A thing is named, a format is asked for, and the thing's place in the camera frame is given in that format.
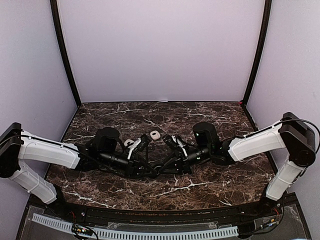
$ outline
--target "robotic hand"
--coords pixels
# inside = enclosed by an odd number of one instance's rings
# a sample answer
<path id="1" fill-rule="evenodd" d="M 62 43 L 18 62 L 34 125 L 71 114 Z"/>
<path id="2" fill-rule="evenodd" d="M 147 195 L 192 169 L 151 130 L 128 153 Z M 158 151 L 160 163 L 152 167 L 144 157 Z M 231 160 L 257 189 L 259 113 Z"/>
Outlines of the robotic hand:
<path id="1" fill-rule="evenodd" d="M 160 174 L 191 174 L 191 166 L 204 161 L 217 165 L 231 165 L 247 157 L 274 149 L 287 148 L 289 156 L 267 185 L 257 213 L 268 212 L 316 159 L 315 133 L 290 112 L 273 125 L 248 135 L 220 141 L 215 127 L 208 122 L 193 126 L 197 145 L 184 142 L 179 136 L 165 135 L 162 139 L 172 152 L 158 165 L 148 162 L 147 135 L 125 147 L 120 133 L 112 127 L 97 131 L 95 138 L 85 145 L 51 141 L 22 130 L 13 123 L 0 136 L 0 177 L 9 178 L 29 193 L 36 195 L 54 210 L 65 212 L 65 200 L 60 188 L 34 172 L 24 161 L 32 159 L 58 164 L 76 171 L 100 170 L 125 178 L 155 178 Z M 120 144 L 122 151 L 117 151 Z M 145 158 L 139 153 L 145 150 Z"/>

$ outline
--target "white vent strip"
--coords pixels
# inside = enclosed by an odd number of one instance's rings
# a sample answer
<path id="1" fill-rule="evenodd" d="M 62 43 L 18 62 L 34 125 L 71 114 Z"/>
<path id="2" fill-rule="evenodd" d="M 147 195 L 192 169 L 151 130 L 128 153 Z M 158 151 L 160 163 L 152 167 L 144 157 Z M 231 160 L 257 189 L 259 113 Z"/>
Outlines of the white vent strip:
<path id="1" fill-rule="evenodd" d="M 72 223 L 54 219 L 37 213 L 33 214 L 33 222 L 71 234 Z M 227 227 L 205 231 L 188 231 L 173 233 L 115 231 L 103 228 L 92 228 L 101 240 L 215 240 L 238 236 L 238 227 Z"/>

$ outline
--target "marble table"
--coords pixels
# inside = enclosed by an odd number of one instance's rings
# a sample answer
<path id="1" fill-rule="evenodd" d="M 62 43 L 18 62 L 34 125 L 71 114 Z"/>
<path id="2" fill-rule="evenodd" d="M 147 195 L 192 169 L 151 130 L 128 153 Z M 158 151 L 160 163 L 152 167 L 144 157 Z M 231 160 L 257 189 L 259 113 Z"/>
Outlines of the marble table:
<path id="1" fill-rule="evenodd" d="M 98 129 L 114 127 L 121 139 L 137 139 L 157 130 L 194 143 L 192 126 L 214 124 L 221 140 L 253 131 L 237 102 L 113 102 L 85 103 L 76 113 L 65 143 L 86 143 Z M 150 161 L 169 148 L 160 140 L 149 147 Z M 78 172 L 51 165 L 46 179 L 61 187 L 66 200 L 86 206 L 122 210 L 198 210 L 258 201 L 274 172 L 265 154 L 230 166 L 212 162 L 194 165 L 192 174 L 156 179 L 124 179 L 97 170 Z"/>

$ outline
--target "white wall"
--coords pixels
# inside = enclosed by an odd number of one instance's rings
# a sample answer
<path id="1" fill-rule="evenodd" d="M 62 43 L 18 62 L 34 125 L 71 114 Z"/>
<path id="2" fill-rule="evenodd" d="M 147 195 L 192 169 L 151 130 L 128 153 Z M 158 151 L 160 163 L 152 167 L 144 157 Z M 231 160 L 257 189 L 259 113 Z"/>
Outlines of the white wall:
<path id="1" fill-rule="evenodd" d="M 241 100 L 264 2 L 59 1 L 82 101 Z"/>
<path id="2" fill-rule="evenodd" d="M 285 112 L 320 127 L 320 1 L 274 0 L 263 55 L 248 109 L 260 128 Z M 273 156 L 281 166 L 284 151 Z M 291 188 L 312 239 L 320 239 L 320 161 Z"/>
<path id="3" fill-rule="evenodd" d="M 50 1 L 2 0 L 0 7 L 0 134 L 13 122 L 60 140 L 76 111 L 61 60 Z M 47 164 L 30 164 L 44 175 Z M 0 178 L 0 239 L 16 239 L 29 195 Z"/>

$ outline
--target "black vertical post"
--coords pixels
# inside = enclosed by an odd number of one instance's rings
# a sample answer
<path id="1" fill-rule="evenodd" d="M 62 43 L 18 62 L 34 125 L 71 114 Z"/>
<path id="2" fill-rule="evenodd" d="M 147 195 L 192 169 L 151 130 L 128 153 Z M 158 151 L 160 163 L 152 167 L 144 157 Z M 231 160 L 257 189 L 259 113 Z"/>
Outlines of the black vertical post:
<path id="1" fill-rule="evenodd" d="M 268 23 L 269 23 L 270 12 L 271 12 L 271 3 L 272 3 L 272 0 L 265 0 L 265 3 L 264 3 L 264 10 L 263 10 L 263 17 L 262 17 L 262 24 L 261 24 L 261 29 L 260 29 L 259 40 L 258 40 L 258 44 L 256 47 L 256 52 L 255 52 L 248 84 L 246 86 L 243 100 L 241 101 L 244 106 L 246 106 L 249 101 L 250 94 L 251 94 L 252 89 L 254 87 L 255 79 L 257 76 L 262 52 L 263 52 L 264 45 L 265 45 L 266 35 L 267 35 Z"/>
<path id="2" fill-rule="evenodd" d="M 62 57 L 65 73 L 66 73 L 66 76 L 67 76 L 69 84 L 70 84 L 73 98 L 75 100 L 76 105 L 79 108 L 82 103 L 81 103 L 81 99 L 80 99 L 80 96 L 79 96 L 79 93 L 77 90 L 75 78 L 74 78 L 72 71 L 71 71 L 71 66 L 70 66 L 70 62 L 69 62 L 69 58 L 68 58 L 68 54 L 67 54 L 65 40 L 64 40 L 64 36 L 62 34 L 62 28 L 61 28 L 61 23 L 60 23 L 57 0 L 50 0 L 50 4 L 51 4 L 51 11 L 52 11 L 52 18 L 53 18 L 53 23 L 54 23 L 54 28 L 55 28 L 56 39 L 58 41 L 58 45 L 60 48 L 60 54 Z"/>

